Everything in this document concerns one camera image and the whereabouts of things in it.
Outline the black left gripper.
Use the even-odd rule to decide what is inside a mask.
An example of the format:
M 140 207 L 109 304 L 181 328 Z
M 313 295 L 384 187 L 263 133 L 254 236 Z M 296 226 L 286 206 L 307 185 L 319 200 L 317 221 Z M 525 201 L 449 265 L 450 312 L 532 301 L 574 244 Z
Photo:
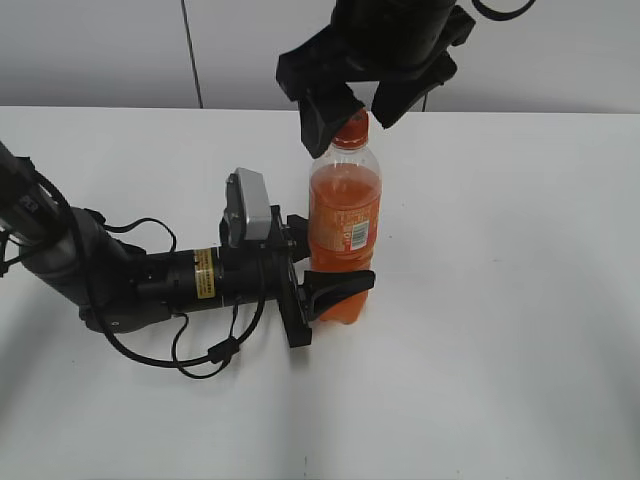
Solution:
M 342 301 L 372 289 L 376 275 L 371 270 L 352 272 L 305 271 L 298 286 L 294 263 L 311 256 L 309 222 L 288 215 L 283 222 L 278 205 L 271 207 L 271 227 L 265 240 L 230 244 L 230 227 L 219 225 L 217 294 L 227 305 L 256 303 L 254 318 L 239 336 L 246 341 L 256 329 L 269 300 L 278 303 L 288 345 L 311 344 L 309 322 L 315 321 Z

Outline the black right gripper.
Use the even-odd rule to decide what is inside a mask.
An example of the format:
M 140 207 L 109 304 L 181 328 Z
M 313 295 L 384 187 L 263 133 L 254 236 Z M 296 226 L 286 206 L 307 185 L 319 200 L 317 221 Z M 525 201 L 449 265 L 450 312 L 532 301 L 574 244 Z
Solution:
M 276 81 L 299 100 L 301 141 L 312 158 L 358 113 L 348 82 L 380 82 L 372 113 L 394 126 L 420 98 L 457 72 L 448 53 L 475 20 L 454 1 L 338 1 L 329 24 L 279 56 Z

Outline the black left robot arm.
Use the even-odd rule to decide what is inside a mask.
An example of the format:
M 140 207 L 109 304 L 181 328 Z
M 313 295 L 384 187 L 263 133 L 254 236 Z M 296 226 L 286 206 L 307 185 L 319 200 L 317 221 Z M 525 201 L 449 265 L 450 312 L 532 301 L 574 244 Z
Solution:
M 306 272 L 307 222 L 282 217 L 263 176 L 239 168 L 226 182 L 221 243 L 149 253 L 90 209 L 64 208 L 26 157 L 1 153 L 1 237 L 16 239 L 17 262 L 74 303 L 94 331 L 129 333 L 180 313 L 277 302 L 291 347 L 311 342 L 311 323 L 372 288 L 369 270 Z

